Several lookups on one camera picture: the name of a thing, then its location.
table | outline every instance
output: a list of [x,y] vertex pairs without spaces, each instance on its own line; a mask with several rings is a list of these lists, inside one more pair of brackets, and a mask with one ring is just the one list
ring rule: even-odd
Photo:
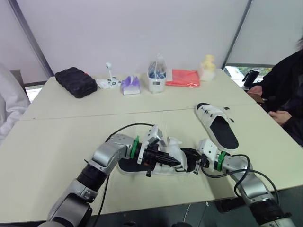
[[140,95],[124,96],[118,88],[98,89],[82,99],[74,98],[52,77],[21,119],[52,119],[192,109],[201,102],[215,106],[254,103],[222,70],[216,70],[216,77],[213,81],[201,81],[200,87],[165,87],[165,90],[158,94],[152,94],[146,89],[145,75],[139,76],[142,78]]
[[[231,105],[228,115],[238,138],[237,153],[247,154],[254,169],[280,189],[303,184],[303,152],[257,104]],[[195,148],[207,133],[193,109],[19,121],[0,147],[0,223],[44,220],[49,209],[78,176],[89,158],[116,129],[134,122],[157,123],[164,135]],[[122,133],[142,136],[147,126]],[[233,197],[230,177],[126,176],[113,170],[102,213],[210,201]],[[96,214],[102,199],[92,203]]]

black insole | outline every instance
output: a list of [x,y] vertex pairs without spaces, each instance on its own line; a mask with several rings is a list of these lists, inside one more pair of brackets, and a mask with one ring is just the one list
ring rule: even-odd
[[144,163],[138,164],[136,159],[120,159],[119,167],[126,172],[141,172],[149,169],[153,170],[155,166],[145,166]]
[[223,117],[217,116],[210,126],[210,129],[222,147],[232,150],[239,146],[237,138]]

wire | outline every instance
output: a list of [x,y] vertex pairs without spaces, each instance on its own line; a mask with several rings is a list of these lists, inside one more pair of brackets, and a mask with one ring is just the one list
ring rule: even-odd
[[147,123],[134,123],[134,124],[129,124],[129,125],[127,125],[127,126],[124,126],[124,127],[121,128],[121,129],[118,129],[118,130],[115,131],[114,133],[110,134],[109,137],[106,139],[105,142],[109,141],[109,139],[110,139],[113,135],[115,135],[117,132],[120,132],[121,130],[126,129],[126,128],[131,127],[131,126],[134,126],[134,125],[147,125],[147,126],[151,126],[151,127],[154,126],[154,124],[147,124]]
[[[232,174],[235,174],[235,173],[239,173],[239,172],[246,171],[246,169],[239,169],[239,170],[231,171],[231,172],[229,172],[229,173],[225,173],[225,174],[221,174],[221,175],[210,175],[210,174],[208,174],[208,173],[204,170],[203,166],[201,166],[201,170],[202,170],[202,172],[203,172],[206,176],[211,177],[211,178],[221,178],[221,177],[224,177],[224,176],[229,176],[229,175],[232,175]],[[274,190],[275,190],[276,201],[277,201],[278,205],[280,205],[279,193],[278,193],[278,190],[276,189],[275,184],[272,182],[272,180],[271,180],[268,176],[266,176],[264,173],[261,173],[261,172],[259,172],[259,171],[257,171],[257,170],[250,169],[249,172],[253,172],[253,173],[260,174],[261,176],[263,176],[264,178],[266,178],[266,179],[270,182],[270,184],[273,186],[273,188],[274,188]]]
[[109,181],[109,175],[108,175],[108,177],[106,179],[106,184],[105,184],[105,189],[104,189],[104,192],[103,192],[103,198],[102,198],[101,206],[100,206],[99,212],[97,214],[97,218],[96,218],[94,224],[92,225],[92,227],[95,227],[96,224],[97,224],[97,222],[98,222],[98,220],[99,220],[99,217],[100,217],[100,214],[101,214],[101,211],[102,211],[102,208],[103,208],[104,200],[105,200],[105,195],[106,195],[106,191],[107,191],[108,181]]
[[204,217],[204,214],[205,214],[205,212],[206,212],[206,209],[207,209],[207,202],[205,203],[205,208],[204,208],[203,214],[202,214],[202,216],[201,216],[201,218],[200,218],[200,221],[199,221],[198,227],[200,226],[201,221],[203,220],[203,217]]
[[190,208],[190,205],[191,205],[191,204],[189,204],[189,206],[188,206],[188,208],[187,208],[187,210],[186,210],[186,212],[185,212],[185,215],[184,215],[184,218],[183,218],[183,222],[185,222],[186,215],[187,215],[187,213],[188,213],[188,210],[189,210],[189,208]]
[[249,173],[249,169],[250,169],[250,158],[247,156],[247,155],[232,155],[233,157],[234,156],[239,156],[239,157],[245,157],[247,159],[247,167],[246,167],[246,171],[245,173],[243,174],[243,176],[241,177],[240,180],[238,180],[238,182],[235,184],[234,188],[233,188],[233,191],[234,193],[238,196],[238,197],[241,197],[238,192],[237,192],[237,188],[238,186],[240,185],[240,183],[242,183],[242,181],[244,180],[244,178],[247,176],[247,174]]
[[[131,126],[134,126],[134,125],[147,125],[147,126],[151,126],[151,127],[154,126],[154,124],[147,124],[147,123],[134,123],[134,124],[129,124],[129,125],[127,125],[127,126],[122,127],[121,129],[118,129],[117,131],[113,132],[112,134],[110,134],[110,136],[106,139],[105,142],[109,141],[109,139],[110,139],[113,135],[115,135],[116,133],[120,132],[121,130],[126,129],[126,128],[131,127]],[[106,180],[106,184],[105,184],[105,189],[104,189],[104,192],[103,192],[103,199],[102,199],[102,202],[101,202],[101,206],[100,206],[100,209],[99,209],[99,211],[98,211],[97,218],[96,218],[94,224],[92,225],[92,227],[95,227],[96,224],[97,224],[97,222],[98,222],[98,220],[99,220],[99,217],[100,217],[100,214],[101,214],[101,211],[102,211],[102,208],[103,208],[104,200],[105,200],[105,195],[106,195],[106,191],[107,191],[108,181],[109,181],[109,175],[108,175],[107,180]]]

window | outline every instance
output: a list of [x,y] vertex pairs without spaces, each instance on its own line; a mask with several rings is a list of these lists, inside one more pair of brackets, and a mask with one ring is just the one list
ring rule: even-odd
[[41,91],[43,86],[44,85],[35,85],[35,86],[25,87],[30,102],[32,102],[36,98],[36,96]]
[[244,76],[246,75],[246,73],[248,73],[252,68],[258,68],[261,70],[260,74],[257,76],[257,78],[255,79],[254,83],[258,83],[261,82],[263,80],[263,77],[268,74],[271,69],[272,66],[269,67],[258,67],[258,66],[226,66],[224,68],[224,72],[229,75],[232,80],[239,85],[239,87],[242,87],[244,85],[245,82],[242,82]]

red plastic bag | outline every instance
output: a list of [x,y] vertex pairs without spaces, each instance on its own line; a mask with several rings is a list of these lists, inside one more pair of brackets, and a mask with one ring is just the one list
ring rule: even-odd
[[165,85],[199,87],[200,78],[196,70],[172,70],[172,81],[166,81]]

